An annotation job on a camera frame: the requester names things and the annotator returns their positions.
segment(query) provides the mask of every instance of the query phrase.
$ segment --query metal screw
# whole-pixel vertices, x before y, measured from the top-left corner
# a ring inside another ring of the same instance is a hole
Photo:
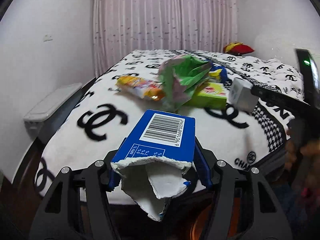
[[[252,173],[254,173],[254,174],[258,174],[258,173],[259,173],[259,170],[258,170],[258,168],[256,168],[256,167],[251,168],[251,171],[252,171]]]
[[[217,161],[217,165],[220,167],[226,166],[226,163],[224,161]]]
[[[94,165],[96,165],[97,167],[101,167],[103,164],[103,161],[96,161]]]
[[[70,169],[68,168],[68,167],[63,167],[62,169],[61,169],[61,172],[62,173],[68,173],[70,171]]]

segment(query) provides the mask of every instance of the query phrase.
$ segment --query pink curtain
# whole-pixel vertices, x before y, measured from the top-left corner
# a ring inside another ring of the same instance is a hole
[[[182,48],[222,52],[237,40],[237,0],[181,0]]]
[[[236,0],[94,0],[95,74],[135,49],[222,51],[236,13]]]

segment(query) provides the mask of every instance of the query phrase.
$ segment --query gray plastic container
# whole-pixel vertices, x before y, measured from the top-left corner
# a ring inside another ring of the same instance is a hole
[[[29,135],[47,144],[83,96],[81,87],[62,86],[36,104],[23,118]]]

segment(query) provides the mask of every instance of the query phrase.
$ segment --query white wall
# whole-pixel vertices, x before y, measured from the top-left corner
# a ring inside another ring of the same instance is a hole
[[[238,40],[256,50],[297,65],[294,48],[309,49],[320,67],[320,17],[309,0],[238,0]]]
[[[23,116],[58,87],[94,77],[92,3],[14,0],[0,22],[0,169],[11,181],[33,141]]]

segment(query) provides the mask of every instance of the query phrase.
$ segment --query white cube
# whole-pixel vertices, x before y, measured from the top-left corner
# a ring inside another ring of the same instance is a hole
[[[234,108],[251,113],[258,103],[259,97],[251,94],[252,84],[244,79],[235,78],[228,99]]]

